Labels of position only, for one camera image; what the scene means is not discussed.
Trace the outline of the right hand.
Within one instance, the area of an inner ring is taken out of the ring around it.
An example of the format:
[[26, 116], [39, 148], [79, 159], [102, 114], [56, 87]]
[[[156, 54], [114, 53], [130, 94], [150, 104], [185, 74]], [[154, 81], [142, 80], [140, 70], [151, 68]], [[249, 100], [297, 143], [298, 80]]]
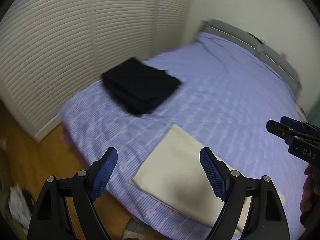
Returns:
[[307, 178], [299, 206], [302, 212], [300, 222], [308, 229], [319, 231], [319, 169], [309, 164], [304, 174]]

